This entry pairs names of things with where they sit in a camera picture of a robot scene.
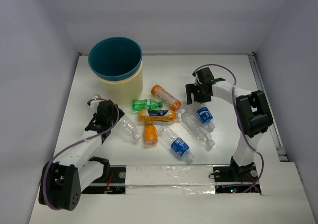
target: gray wall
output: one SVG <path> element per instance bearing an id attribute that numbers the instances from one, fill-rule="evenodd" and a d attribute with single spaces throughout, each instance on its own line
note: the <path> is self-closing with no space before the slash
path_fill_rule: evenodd
<path id="1" fill-rule="evenodd" d="M 51 0 L 0 0 L 0 223 L 28 223 L 78 53 Z"/>
<path id="2" fill-rule="evenodd" d="M 318 221 L 318 0 L 288 0 L 256 55 L 283 145 Z"/>
<path id="3" fill-rule="evenodd" d="M 81 52 L 127 36 L 144 51 L 255 51 L 285 0 L 54 0 Z"/>

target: green soda bottle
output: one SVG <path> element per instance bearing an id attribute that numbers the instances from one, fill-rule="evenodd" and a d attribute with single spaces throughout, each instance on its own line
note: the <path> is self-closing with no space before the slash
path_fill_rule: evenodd
<path id="1" fill-rule="evenodd" d="M 139 111 L 140 109 L 155 110 L 158 107 L 162 107 L 162 102 L 156 102 L 151 99 L 147 100 L 133 100 L 133 109 Z"/>

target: white cap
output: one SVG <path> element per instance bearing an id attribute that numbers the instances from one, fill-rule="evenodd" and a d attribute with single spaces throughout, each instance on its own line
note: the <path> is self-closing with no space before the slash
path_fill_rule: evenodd
<path id="1" fill-rule="evenodd" d="M 189 153 L 189 155 L 186 158 L 186 161 L 191 162 L 193 160 L 193 158 L 194 158 L 194 155 L 192 153 Z"/>
<path id="2" fill-rule="evenodd" d="M 207 143 L 207 145 L 205 146 L 205 148 L 207 149 L 207 150 L 210 150 L 210 149 L 212 149 L 212 147 L 215 145 L 215 142 L 214 142 L 214 140 L 209 140 L 209 142 Z"/>
<path id="3" fill-rule="evenodd" d="M 180 109 L 178 110 L 178 112 L 179 112 L 180 114 L 183 114 L 183 113 L 185 112 L 185 109 L 180 108 Z"/>
<path id="4" fill-rule="evenodd" d="M 214 130 L 215 125 L 211 122 L 211 123 L 207 124 L 207 126 L 204 128 L 207 130 L 207 132 L 211 133 Z"/>
<path id="5" fill-rule="evenodd" d="M 137 133 L 137 134 L 135 134 L 134 138 L 135 138 L 135 140 L 138 141 L 141 138 L 141 136 L 139 135 L 139 133 Z"/>
<path id="6" fill-rule="evenodd" d="M 208 127 L 209 127 L 210 130 L 213 130 L 215 128 L 215 125 L 214 125 L 213 122 L 210 122 Z"/>

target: water bottle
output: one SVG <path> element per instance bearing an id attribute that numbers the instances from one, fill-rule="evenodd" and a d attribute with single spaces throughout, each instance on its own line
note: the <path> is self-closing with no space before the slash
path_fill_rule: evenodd
<path id="1" fill-rule="evenodd" d="M 199 121 L 200 126 L 206 129 L 209 133 L 213 131 L 215 125 L 213 124 L 213 116 L 204 103 L 195 102 L 189 105 L 192 114 Z"/>
<path id="2" fill-rule="evenodd" d="M 120 120 L 117 123 L 117 126 L 118 125 L 124 127 L 126 132 L 128 132 L 128 134 L 132 136 L 135 140 L 140 139 L 141 136 L 137 132 L 136 125 L 134 124 L 134 122 L 132 122 L 132 120 L 129 119 L 128 116 L 124 115 L 122 118 L 120 118 Z"/>
<path id="3" fill-rule="evenodd" d="M 139 111 L 140 109 L 155 110 L 158 107 L 162 107 L 162 102 L 156 102 L 151 99 L 147 100 L 133 100 L 133 109 Z"/>
<path id="4" fill-rule="evenodd" d="M 181 124 L 185 127 L 185 129 L 192 135 L 194 139 L 198 140 L 201 144 L 204 144 L 206 150 L 210 150 L 212 146 L 215 145 L 211 134 L 204 128 L 200 127 L 194 116 L 185 109 L 181 109 L 180 113 Z"/>
<path id="5" fill-rule="evenodd" d="M 163 144 L 168 149 L 172 149 L 178 156 L 186 162 L 191 162 L 194 155 L 190 152 L 189 146 L 168 126 L 161 126 L 158 135 L 162 137 Z"/>

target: orange bottle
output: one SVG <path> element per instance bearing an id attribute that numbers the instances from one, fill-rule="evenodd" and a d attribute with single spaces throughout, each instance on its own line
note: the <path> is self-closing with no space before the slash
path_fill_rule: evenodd
<path id="1" fill-rule="evenodd" d="M 176 111 L 181 106 L 181 102 L 173 97 L 169 92 L 164 90 L 161 86 L 156 85 L 151 89 L 151 94 L 157 97 L 162 103 L 164 103 L 172 111 Z"/>
<path id="2" fill-rule="evenodd" d="M 152 121 L 145 122 L 144 130 L 145 144 L 153 146 L 158 143 L 157 129 Z"/>
<path id="3" fill-rule="evenodd" d="M 178 113 L 172 110 L 139 110 L 139 121 L 174 121 L 178 119 Z"/>

